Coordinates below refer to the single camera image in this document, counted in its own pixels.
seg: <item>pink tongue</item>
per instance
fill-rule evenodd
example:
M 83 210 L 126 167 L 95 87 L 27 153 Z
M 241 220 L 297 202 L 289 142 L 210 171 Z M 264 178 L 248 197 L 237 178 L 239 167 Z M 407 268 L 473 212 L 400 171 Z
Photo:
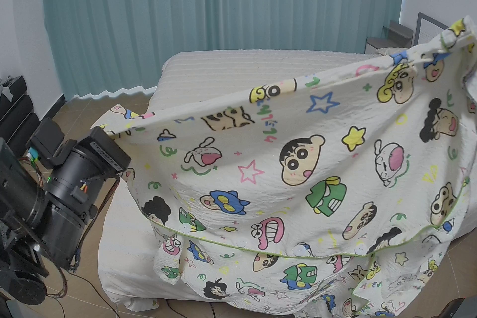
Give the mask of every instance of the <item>pink tongue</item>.
M 220 158 L 220 154 L 217 154 L 217 153 L 202 154 L 201 157 L 202 157 L 202 163 L 205 165 L 209 165 L 215 162 L 218 158 Z
M 404 161 L 404 150 L 402 147 L 396 147 L 389 155 L 389 168 L 391 171 L 397 171 Z
M 451 123 L 450 123 L 449 130 L 450 130 L 450 131 L 454 131 L 455 129 L 456 129 L 456 119 L 455 119 L 455 118 L 452 118 L 452 119 L 451 119 Z

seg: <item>garment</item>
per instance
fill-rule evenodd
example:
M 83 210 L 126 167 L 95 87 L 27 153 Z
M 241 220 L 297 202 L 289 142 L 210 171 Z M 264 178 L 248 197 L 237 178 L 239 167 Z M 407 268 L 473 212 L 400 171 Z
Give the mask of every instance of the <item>garment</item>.
M 407 51 L 97 125 L 159 241 L 154 271 L 297 317 L 398 315 L 468 207 L 475 28 Z

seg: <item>tile floor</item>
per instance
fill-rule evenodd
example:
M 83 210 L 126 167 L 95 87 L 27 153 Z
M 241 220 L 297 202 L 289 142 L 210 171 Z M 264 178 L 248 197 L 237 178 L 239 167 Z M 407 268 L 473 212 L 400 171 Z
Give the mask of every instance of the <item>tile floor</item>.
M 84 135 L 89 127 L 111 106 L 121 103 L 134 112 L 146 111 L 150 96 L 143 94 L 122 95 L 115 99 L 103 98 L 101 100 L 72 100 L 62 107 L 53 120 L 60 125 L 68 138 L 79 138 Z M 111 184 L 103 187 L 98 197 L 99 204 Z M 103 231 L 105 213 L 98 217 L 93 229 L 85 240 L 81 266 L 77 274 L 89 279 L 105 298 L 101 288 L 97 270 L 97 253 L 99 240 Z M 420 295 L 399 316 L 412 318 L 415 315 L 424 318 L 438 315 L 444 306 L 454 298 L 470 297 L 477 294 L 477 229 L 457 239 L 445 254 L 444 260 L 437 273 L 432 277 Z M 59 290 L 61 281 L 53 267 L 49 267 L 51 276 L 46 279 L 49 291 Z M 90 285 L 85 281 L 67 274 L 68 295 L 61 299 L 67 318 L 114 318 L 116 315 L 98 297 Z M 179 317 L 171 311 L 164 300 L 158 300 L 159 308 L 149 312 L 133 313 L 123 305 L 113 305 L 123 318 L 136 317 Z M 188 318 L 212 318 L 210 305 L 206 302 L 172 301 L 171 306 Z M 32 309 L 47 318 L 61 318 L 63 316 L 59 304 L 47 298 L 44 303 L 32 306 Z M 214 303 L 217 318 L 265 318 L 266 314 L 254 313 L 236 309 L 226 303 Z

